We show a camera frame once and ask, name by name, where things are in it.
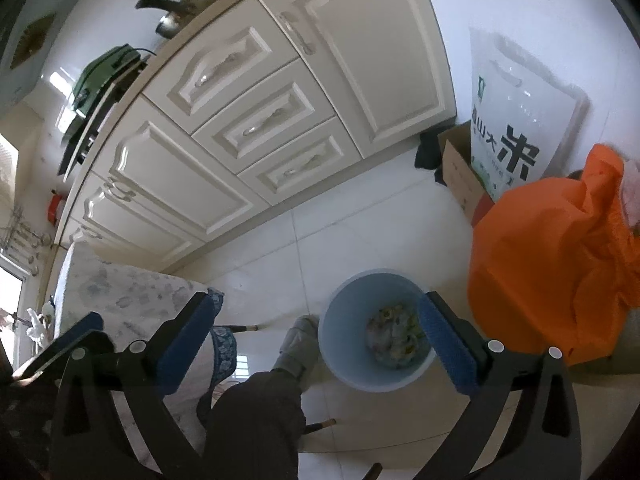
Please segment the brown cardboard box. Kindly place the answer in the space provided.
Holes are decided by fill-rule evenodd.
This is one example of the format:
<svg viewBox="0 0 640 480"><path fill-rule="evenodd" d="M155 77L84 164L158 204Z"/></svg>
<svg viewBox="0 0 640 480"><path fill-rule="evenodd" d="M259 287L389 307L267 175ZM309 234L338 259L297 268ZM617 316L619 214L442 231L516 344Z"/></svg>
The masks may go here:
<svg viewBox="0 0 640 480"><path fill-rule="evenodd" d="M494 206L494 201L471 167L471 123L465 122L442 132L438 142L442 152L442 180L470 225L476 226Z"/></svg>

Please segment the kitchen window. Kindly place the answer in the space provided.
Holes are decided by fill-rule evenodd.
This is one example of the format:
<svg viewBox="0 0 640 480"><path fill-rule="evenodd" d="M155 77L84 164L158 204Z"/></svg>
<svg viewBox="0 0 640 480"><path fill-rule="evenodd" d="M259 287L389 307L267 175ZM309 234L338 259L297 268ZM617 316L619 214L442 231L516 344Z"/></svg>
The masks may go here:
<svg viewBox="0 0 640 480"><path fill-rule="evenodd" d="M18 151L1 137L1 241L9 235L14 211L15 169ZM21 305L22 290L26 274L9 258L1 255L1 348L9 363L15 362L16 335L13 315Z"/></svg>

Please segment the trash inside bucket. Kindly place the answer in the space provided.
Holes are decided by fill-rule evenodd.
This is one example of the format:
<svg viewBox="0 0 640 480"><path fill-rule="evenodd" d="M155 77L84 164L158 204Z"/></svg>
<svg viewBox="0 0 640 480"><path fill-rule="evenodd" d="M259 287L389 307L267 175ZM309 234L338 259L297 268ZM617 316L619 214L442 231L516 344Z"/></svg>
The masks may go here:
<svg viewBox="0 0 640 480"><path fill-rule="evenodd" d="M405 304L378 310L367 322L366 343L373 359L390 370L421 362L431 349L416 310Z"/></svg>

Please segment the hanging utensil rack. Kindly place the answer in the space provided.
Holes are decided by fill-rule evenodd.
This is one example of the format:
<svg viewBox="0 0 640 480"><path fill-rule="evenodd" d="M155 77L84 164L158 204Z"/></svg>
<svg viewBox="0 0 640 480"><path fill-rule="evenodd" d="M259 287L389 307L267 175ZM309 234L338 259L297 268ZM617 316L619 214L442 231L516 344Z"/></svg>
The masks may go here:
<svg viewBox="0 0 640 480"><path fill-rule="evenodd" d="M37 276L51 245L51 235L36 231L25 219L21 206L1 211L1 257L17 270Z"/></svg>

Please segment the black gas stove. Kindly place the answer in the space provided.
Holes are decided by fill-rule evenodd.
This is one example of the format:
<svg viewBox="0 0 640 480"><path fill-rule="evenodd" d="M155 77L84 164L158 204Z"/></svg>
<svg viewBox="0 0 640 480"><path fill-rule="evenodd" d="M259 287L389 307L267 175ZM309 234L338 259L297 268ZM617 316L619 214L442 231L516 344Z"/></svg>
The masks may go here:
<svg viewBox="0 0 640 480"><path fill-rule="evenodd" d="M111 113L112 108L122 99L132 83L146 67L148 58L131 63L126 70L113 78L99 92L99 99L93 105L92 111L82 118L79 114L70 124L70 134L64 134L64 154L58 165L58 176L66 182L73 170L81 166L86 160L90 148L96 142L96 137L104 123L105 118Z"/></svg>

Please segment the light blue trash bucket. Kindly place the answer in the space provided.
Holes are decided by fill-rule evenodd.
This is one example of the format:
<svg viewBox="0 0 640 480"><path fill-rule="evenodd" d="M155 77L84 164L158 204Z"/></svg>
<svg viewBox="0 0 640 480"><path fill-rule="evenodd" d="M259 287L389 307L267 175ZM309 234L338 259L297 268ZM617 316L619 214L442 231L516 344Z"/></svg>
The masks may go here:
<svg viewBox="0 0 640 480"><path fill-rule="evenodd" d="M391 392L408 386L436 353L419 323L424 291L390 270L360 273L341 285L319 327L323 361L354 389Z"/></svg>

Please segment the red and white bowl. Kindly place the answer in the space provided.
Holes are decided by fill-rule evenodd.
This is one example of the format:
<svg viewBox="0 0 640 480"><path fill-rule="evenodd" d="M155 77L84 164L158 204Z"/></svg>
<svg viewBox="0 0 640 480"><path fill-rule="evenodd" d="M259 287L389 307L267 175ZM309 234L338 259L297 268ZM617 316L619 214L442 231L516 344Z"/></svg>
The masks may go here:
<svg viewBox="0 0 640 480"><path fill-rule="evenodd" d="M51 191L51 199L47 208L47 220L51 226L57 226L66 204L66 193Z"/></svg>

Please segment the green electric cooking pot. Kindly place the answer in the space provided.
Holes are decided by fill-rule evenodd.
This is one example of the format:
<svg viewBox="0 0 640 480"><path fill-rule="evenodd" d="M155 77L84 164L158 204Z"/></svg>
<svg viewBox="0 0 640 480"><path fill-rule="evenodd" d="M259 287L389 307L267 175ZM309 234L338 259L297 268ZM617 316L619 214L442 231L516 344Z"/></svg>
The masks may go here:
<svg viewBox="0 0 640 480"><path fill-rule="evenodd" d="M140 61L141 54L129 44L111 48L91 61L79 76L72 91L72 110L87 117L107 87L127 68Z"/></svg>

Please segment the white rice bag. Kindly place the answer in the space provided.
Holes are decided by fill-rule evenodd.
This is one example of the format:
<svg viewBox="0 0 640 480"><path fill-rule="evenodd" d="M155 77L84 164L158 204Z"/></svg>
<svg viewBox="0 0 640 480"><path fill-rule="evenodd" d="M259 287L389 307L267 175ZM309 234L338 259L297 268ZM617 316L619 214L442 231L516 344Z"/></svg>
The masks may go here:
<svg viewBox="0 0 640 480"><path fill-rule="evenodd" d="M496 32L470 30L471 167L492 200L566 174L588 96Z"/></svg>

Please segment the dark trouser leg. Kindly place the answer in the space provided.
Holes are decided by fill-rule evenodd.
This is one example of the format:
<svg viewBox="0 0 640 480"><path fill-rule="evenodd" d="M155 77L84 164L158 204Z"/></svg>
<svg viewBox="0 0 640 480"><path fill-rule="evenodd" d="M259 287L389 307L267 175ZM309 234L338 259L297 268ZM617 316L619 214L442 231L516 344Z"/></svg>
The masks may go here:
<svg viewBox="0 0 640 480"><path fill-rule="evenodd" d="M305 427L299 382L284 370L256 373L210 411L204 468L214 479L296 479Z"/></svg>

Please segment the orange plastic bag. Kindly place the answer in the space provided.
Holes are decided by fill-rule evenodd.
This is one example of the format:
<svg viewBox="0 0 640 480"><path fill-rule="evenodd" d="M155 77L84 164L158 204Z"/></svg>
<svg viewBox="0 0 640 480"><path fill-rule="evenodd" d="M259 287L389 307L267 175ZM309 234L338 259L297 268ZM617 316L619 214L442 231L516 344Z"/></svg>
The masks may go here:
<svg viewBox="0 0 640 480"><path fill-rule="evenodd" d="M638 162L597 144L579 178L505 192L474 228L468 301L512 351L610 356L639 305Z"/></svg>

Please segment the black cloth on floor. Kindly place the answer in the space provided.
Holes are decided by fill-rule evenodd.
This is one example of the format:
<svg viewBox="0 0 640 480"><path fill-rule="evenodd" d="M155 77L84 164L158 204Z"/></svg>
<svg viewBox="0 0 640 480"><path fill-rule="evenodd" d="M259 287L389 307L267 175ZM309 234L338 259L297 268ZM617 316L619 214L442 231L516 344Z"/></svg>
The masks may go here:
<svg viewBox="0 0 640 480"><path fill-rule="evenodd" d="M420 143L414 158L414 168L433 171L435 182L446 186L442 176L442 148L438 140L441 133L442 129L436 129L420 134Z"/></svg>

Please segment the chrome sink faucet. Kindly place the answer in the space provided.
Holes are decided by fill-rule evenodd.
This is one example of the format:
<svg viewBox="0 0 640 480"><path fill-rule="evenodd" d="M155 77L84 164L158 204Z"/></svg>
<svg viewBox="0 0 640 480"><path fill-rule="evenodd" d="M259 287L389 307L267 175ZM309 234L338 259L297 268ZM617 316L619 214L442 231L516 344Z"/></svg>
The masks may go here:
<svg viewBox="0 0 640 480"><path fill-rule="evenodd" d="M20 318L15 312L1 310L2 330L12 330L16 333L20 328L24 328L26 336L39 348L46 348L53 340L53 330L55 321L55 305L53 299L49 298L41 307L39 312L34 309L27 310L28 318Z"/></svg>

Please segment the white floral tablecloth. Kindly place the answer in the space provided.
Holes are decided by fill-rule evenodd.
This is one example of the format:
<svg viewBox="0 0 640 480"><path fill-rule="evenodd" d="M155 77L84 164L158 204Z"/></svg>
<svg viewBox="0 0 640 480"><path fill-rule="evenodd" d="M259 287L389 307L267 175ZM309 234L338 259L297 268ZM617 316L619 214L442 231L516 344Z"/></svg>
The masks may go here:
<svg viewBox="0 0 640 480"><path fill-rule="evenodd" d="M177 316L197 292L206 292L217 306L222 295L202 284L167 274L114 263L99 257L87 242L70 246L62 263L53 295L55 333L65 335L85 315L96 312L104 332L117 350L138 339L149 339L160 324ZM206 334L195 363L188 366L186 385L166 402L186 440L194 447L189 456L196 465L178 474L179 479L210 479L198 452L204 445L204 430L196 423L196 401L204 396L209 406L209 389L230 377L236 367L235 339L225 328Z"/></svg>

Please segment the cream lower kitchen cabinets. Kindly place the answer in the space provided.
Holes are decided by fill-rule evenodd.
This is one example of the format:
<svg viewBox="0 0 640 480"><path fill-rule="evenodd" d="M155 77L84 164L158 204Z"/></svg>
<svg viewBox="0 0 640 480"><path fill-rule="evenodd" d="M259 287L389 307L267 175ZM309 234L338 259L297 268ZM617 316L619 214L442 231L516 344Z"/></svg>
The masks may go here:
<svg viewBox="0 0 640 480"><path fill-rule="evenodd" d="M167 270L455 114L431 0L218 0L107 116L55 240Z"/></svg>

